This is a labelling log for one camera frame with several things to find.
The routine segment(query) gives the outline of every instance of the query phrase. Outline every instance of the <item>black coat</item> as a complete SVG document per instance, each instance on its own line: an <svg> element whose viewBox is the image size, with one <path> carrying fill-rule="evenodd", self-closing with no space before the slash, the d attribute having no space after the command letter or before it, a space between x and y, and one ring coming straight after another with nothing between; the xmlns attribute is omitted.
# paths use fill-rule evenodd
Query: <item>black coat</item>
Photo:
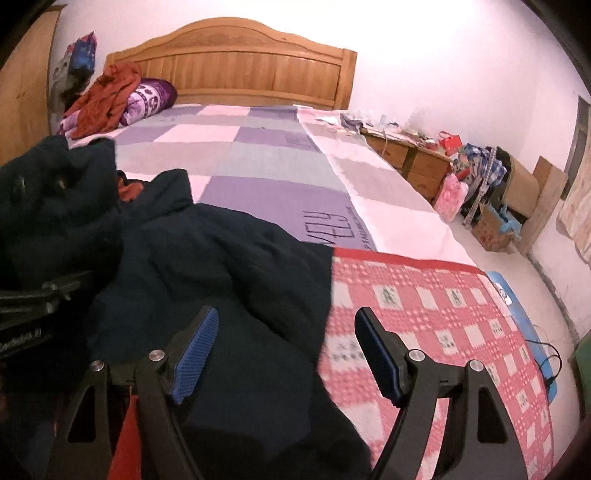
<svg viewBox="0 0 591 480"><path fill-rule="evenodd" d="M0 288L40 288L77 270L110 277L121 256L115 144L47 137L0 168Z"/></svg>
<svg viewBox="0 0 591 480"><path fill-rule="evenodd" d="M115 278L71 335L87 361L134 362L215 306L218 337L177 411L205 478L366 478L369 450L316 372L332 250L245 213L193 205L184 170L160 174L117 208Z"/></svg>

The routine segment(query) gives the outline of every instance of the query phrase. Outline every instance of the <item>wooden drawer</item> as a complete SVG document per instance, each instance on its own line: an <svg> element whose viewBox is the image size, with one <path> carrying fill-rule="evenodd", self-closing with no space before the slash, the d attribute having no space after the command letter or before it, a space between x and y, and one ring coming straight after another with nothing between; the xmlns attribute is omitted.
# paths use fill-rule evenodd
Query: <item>wooden drawer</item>
<svg viewBox="0 0 591 480"><path fill-rule="evenodd" d="M441 180L445 176L449 165L450 163L447 160L429 153L417 151L417 156L414 159L413 167L410 171L423 177Z"/></svg>
<svg viewBox="0 0 591 480"><path fill-rule="evenodd" d="M417 192L423 195L423 197L425 197L427 200L431 201L435 198L435 195L437 195L437 192L439 191L441 178L430 179L424 175L411 172L408 174L407 181Z"/></svg>
<svg viewBox="0 0 591 480"><path fill-rule="evenodd" d="M368 145L375 150L378 155L382 154L385 140L383 138L374 137L373 135L365 135ZM408 147L393 141L388 140L386 150L384 152L384 160L387 161L394 168L401 169L404 160L408 153Z"/></svg>

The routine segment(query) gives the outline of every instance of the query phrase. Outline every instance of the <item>orange cloth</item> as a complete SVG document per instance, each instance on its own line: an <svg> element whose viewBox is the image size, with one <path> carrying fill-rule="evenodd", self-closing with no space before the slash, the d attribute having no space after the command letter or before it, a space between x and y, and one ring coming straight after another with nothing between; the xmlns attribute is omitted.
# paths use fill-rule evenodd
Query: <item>orange cloth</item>
<svg viewBox="0 0 591 480"><path fill-rule="evenodd" d="M80 110L72 139L104 134L117 128L127 100L138 87L141 71L136 63L116 63L105 67L88 91L64 114Z"/></svg>
<svg viewBox="0 0 591 480"><path fill-rule="evenodd" d="M144 185L140 181L131 181L126 185L120 177L117 188L119 189L119 198L124 202L131 202L142 192Z"/></svg>
<svg viewBox="0 0 591 480"><path fill-rule="evenodd" d="M142 480L142 440L137 419L138 396L129 399L107 480Z"/></svg>

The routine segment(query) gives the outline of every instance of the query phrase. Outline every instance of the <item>purple pillow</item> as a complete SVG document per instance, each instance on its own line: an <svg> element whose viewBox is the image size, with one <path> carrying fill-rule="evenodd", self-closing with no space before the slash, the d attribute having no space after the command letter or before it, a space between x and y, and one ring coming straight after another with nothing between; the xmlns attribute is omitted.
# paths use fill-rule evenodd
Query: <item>purple pillow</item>
<svg viewBox="0 0 591 480"><path fill-rule="evenodd" d="M160 79L142 79L138 87L127 99L127 106L121 115L120 123L124 127L148 118L162 110L170 108L177 99L177 89Z"/></svg>

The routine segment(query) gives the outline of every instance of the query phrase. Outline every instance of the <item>wooden wardrobe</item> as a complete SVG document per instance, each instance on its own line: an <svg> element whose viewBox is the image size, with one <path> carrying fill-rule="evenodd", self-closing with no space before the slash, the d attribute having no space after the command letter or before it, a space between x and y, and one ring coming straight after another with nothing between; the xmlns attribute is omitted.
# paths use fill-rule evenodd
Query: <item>wooden wardrobe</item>
<svg viewBox="0 0 591 480"><path fill-rule="evenodd" d="M42 13L0 70L0 166L50 134L49 61L63 7Z"/></svg>

